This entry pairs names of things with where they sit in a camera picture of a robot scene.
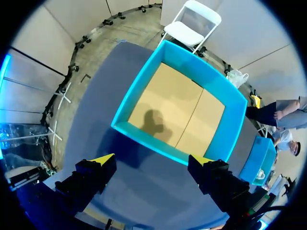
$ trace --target white wall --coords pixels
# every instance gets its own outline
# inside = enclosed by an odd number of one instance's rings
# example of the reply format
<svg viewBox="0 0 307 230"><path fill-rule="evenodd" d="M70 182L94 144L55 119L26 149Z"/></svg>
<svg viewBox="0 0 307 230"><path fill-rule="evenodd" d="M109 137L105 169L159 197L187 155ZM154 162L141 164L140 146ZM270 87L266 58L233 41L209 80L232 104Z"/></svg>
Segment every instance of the white wall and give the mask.
<svg viewBox="0 0 307 230"><path fill-rule="evenodd" d="M46 8L41 6L25 22L12 46L66 75L74 43Z"/></svg>
<svg viewBox="0 0 307 230"><path fill-rule="evenodd" d="M74 42L111 17L106 0L48 0L44 5Z"/></svg>
<svg viewBox="0 0 307 230"><path fill-rule="evenodd" d="M302 64L293 45L276 51L241 69L249 73L250 83L263 97L265 104L279 99L296 99L300 95L307 96L307 82ZM299 178L306 160L307 129L291 130L293 138L301 142L301 152L295 157L289 151L280 152L276 164L276 176L281 173L293 180ZM287 201L284 196L274 205L282 205ZM267 213L273 219L276 212Z"/></svg>
<svg viewBox="0 0 307 230"><path fill-rule="evenodd" d="M153 4L161 4L162 3L162 0L148 0L148 4L151 4L151 5L153 5Z"/></svg>
<svg viewBox="0 0 307 230"><path fill-rule="evenodd" d="M0 92L0 123L39 124L46 105L64 77L10 50L5 77L48 92L4 80Z"/></svg>
<svg viewBox="0 0 307 230"><path fill-rule="evenodd" d="M148 5L148 0L107 0L112 15Z"/></svg>
<svg viewBox="0 0 307 230"><path fill-rule="evenodd" d="M290 43L290 39L274 16L258 0L198 0L218 12L221 24L204 45L235 69L261 58ZM186 0L164 0L161 25L172 22ZM206 23L196 14L181 21L200 34Z"/></svg>

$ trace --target yellow object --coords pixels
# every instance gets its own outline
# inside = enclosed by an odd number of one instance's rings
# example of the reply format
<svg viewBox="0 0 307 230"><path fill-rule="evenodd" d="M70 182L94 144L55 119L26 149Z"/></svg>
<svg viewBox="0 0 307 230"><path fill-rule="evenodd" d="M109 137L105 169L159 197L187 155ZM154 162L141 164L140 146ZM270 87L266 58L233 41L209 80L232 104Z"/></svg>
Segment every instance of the yellow object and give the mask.
<svg viewBox="0 0 307 230"><path fill-rule="evenodd" d="M201 165L203 165L204 163L208 163L210 161L214 161L205 157L200 157L194 154L191 154L192 157L194 157Z"/></svg>
<svg viewBox="0 0 307 230"><path fill-rule="evenodd" d="M260 99L258 96L256 96L256 95L252 95L251 97L254 98L255 103L256 103L256 107L257 107L258 109L260 109L261 99Z"/></svg>
<svg viewBox="0 0 307 230"><path fill-rule="evenodd" d="M96 159L93 159L93 160L89 160L89 161L95 161L95 162L98 162L100 163L101 165L103 165L104 163L106 163L107 160L109 160L113 155L115 155L114 153L111 153L111 154L108 154L106 156L103 156L103 157L98 157Z"/></svg>

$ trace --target cardboard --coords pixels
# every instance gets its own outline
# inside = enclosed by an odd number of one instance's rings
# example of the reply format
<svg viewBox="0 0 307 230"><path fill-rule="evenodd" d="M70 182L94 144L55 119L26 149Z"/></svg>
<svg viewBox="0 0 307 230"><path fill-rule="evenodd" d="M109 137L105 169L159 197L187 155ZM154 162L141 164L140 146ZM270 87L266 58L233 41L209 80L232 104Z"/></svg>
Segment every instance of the cardboard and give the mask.
<svg viewBox="0 0 307 230"><path fill-rule="evenodd" d="M202 87L161 63L142 93L128 122L175 147L186 128Z"/></svg>
<svg viewBox="0 0 307 230"><path fill-rule="evenodd" d="M225 106L219 100L203 89L176 149L203 157L215 135L224 109Z"/></svg>

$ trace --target white folding chair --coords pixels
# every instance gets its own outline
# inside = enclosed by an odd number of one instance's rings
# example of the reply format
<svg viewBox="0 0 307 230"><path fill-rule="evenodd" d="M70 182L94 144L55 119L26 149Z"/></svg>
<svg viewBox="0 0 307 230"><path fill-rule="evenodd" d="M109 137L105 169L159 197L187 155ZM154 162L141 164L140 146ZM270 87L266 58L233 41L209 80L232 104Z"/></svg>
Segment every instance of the white folding chair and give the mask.
<svg viewBox="0 0 307 230"><path fill-rule="evenodd" d="M205 37L187 27L184 23L176 21L176 19L184 11L185 8L196 12L197 14L214 24L212 30ZM217 12L211 10L210 8L199 3L198 1L189 0L183 5L177 16L174 18L173 22L164 28L165 34L162 37L159 45L164 40L165 36L169 34L176 40L189 47L193 51L193 54L195 54L195 52L202 46L204 41L207 40L207 38L210 36L210 34L212 34L212 32L221 23L221 21L221 16Z"/></svg>

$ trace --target black pants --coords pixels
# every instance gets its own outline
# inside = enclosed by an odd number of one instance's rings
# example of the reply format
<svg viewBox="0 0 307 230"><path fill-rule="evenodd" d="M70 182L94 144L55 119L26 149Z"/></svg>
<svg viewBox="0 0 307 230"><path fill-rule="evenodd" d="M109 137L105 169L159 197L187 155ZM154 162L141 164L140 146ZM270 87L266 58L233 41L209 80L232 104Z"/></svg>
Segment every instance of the black pants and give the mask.
<svg viewBox="0 0 307 230"><path fill-rule="evenodd" d="M276 112L276 102L273 102L265 107L257 109L256 107L247 107L246 117L256 120L262 124L276 126L274 113Z"/></svg>

